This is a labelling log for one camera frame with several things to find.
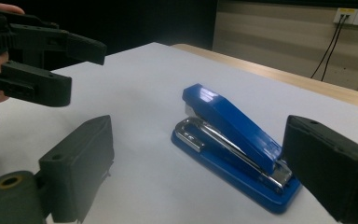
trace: cable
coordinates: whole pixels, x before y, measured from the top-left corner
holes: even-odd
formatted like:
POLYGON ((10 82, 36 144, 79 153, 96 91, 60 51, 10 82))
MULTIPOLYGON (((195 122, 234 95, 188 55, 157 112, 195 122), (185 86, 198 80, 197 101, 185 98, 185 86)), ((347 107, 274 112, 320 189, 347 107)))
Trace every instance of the cable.
POLYGON ((336 33, 337 33, 338 29, 339 29, 339 26, 340 26, 341 21, 342 21, 343 18, 344 18, 344 15, 341 15, 341 17, 339 18, 339 22, 338 22, 338 24, 337 24, 337 28, 336 28, 336 30, 335 30, 335 32, 334 32, 334 34, 333 34, 333 38, 332 38, 331 41, 330 41, 330 45, 329 45, 328 48, 326 49, 326 52, 324 53, 324 56, 322 57, 321 61, 319 62, 318 67, 315 69, 315 71, 313 72, 313 74, 312 74, 312 76, 311 76, 310 78, 313 78, 313 77, 315 76, 316 72, 318 71, 319 67, 321 66, 322 62, 324 61, 324 57, 326 56, 326 54, 327 54, 327 52, 329 51, 331 45, 333 44, 333 41, 334 41, 334 39, 335 39, 335 37, 336 37, 336 33))
POLYGON ((344 21, 341 23, 341 25, 339 25, 339 30, 338 30, 338 34, 337 34, 337 37, 336 37, 336 41, 334 42, 334 46, 333 46, 333 48, 331 49, 330 55, 329 55, 328 58, 327 58, 326 66, 324 67, 324 75, 326 74, 327 65, 328 65, 328 62, 330 61, 330 57, 331 57, 331 55, 333 54, 334 48, 336 47, 336 43, 337 43, 337 41, 338 41, 339 33, 341 33, 342 26, 344 25, 345 20, 346 20, 348 17, 349 17, 349 15, 346 15, 344 21))

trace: table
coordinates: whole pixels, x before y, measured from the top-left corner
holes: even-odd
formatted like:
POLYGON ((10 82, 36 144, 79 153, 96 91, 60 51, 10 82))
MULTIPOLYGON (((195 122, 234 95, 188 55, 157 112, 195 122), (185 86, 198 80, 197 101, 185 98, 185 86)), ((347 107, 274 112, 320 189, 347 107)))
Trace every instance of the table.
POLYGON ((358 143, 358 105, 181 47, 151 43, 107 56, 103 66, 80 63, 54 71, 73 79, 66 107, 1 103, 0 175, 37 172, 37 160, 67 134, 110 115, 112 176, 101 185, 85 224, 336 223, 305 188, 286 213, 267 212, 190 159, 170 137, 186 118, 182 91, 195 83, 224 95, 279 144, 290 114, 316 119, 358 143))
POLYGON ((282 70, 274 69, 257 63, 246 62, 244 60, 236 59, 216 52, 211 52, 209 50, 196 48, 186 44, 177 44, 174 45, 174 47, 208 59, 212 59, 220 63, 226 63, 230 66, 240 68, 247 72, 255 73, 263 77, 270 77, 272 79, 298 86, 309 91, 315 91, 353 105, 358 105, 358 91, 355 90, 339 87, 337 85, 329 84, 315 79, 301 77, 295 74, 284 72, 282 70))

